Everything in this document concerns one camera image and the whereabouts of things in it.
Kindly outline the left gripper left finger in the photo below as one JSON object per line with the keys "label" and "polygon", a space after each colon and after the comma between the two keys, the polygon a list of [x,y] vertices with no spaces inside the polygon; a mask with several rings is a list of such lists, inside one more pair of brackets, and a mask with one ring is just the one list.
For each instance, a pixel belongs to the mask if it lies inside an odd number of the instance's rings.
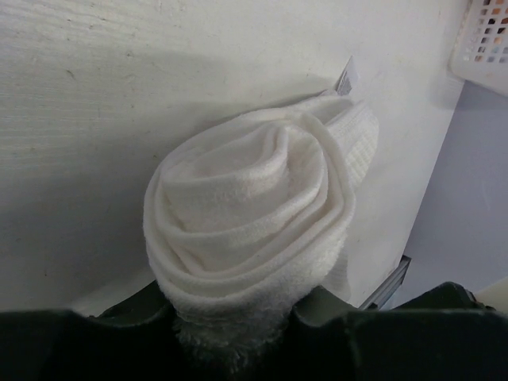
{"label": "left gripper left finger", "polygon": [[1,315],[3,380],[174,380],[183,370],[172,305],[145,287],[97,317],[71,310]]}

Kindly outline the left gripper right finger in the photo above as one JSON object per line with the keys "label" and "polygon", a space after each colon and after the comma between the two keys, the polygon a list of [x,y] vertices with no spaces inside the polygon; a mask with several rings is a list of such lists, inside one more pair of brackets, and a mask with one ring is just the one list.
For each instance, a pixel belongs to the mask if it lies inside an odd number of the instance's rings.
{"label": "left gripper right finger", "polygon": [[279,380],[505,380],[507,315],[452,282],[392,310],[318,287],[294,306]]}

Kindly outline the white towel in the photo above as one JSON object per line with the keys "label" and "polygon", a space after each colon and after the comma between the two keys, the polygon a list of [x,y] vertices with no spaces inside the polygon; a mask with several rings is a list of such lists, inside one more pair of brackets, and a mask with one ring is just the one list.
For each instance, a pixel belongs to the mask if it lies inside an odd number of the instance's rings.
{"label": "white towel", "polygon": [[156,283],[187,355],[238,378],[336,265],[374,158],[369,106],[326,90],[241,114],[170,152],[144,196]]}

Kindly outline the white plastic basket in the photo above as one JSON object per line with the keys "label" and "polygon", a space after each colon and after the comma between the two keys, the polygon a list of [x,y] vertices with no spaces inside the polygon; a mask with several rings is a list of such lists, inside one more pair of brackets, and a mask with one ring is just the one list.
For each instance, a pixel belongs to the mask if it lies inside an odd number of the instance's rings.
{"label": "white plastic basket", "polygon": [[470,1],[449,61],[451,72],[506,96],[507,21],[507,0]]}

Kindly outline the aluminium rail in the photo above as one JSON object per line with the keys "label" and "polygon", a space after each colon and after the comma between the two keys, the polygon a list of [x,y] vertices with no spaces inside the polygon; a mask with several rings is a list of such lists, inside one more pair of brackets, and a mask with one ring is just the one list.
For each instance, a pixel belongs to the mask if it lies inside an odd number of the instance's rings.
{"label": "aluminium rail", "polygon": [[390,309],[392,297],[402,285],[410,266],[411,258],[402,256],[398,266],[389,274],[382,284],[364,301],[361,310]]}

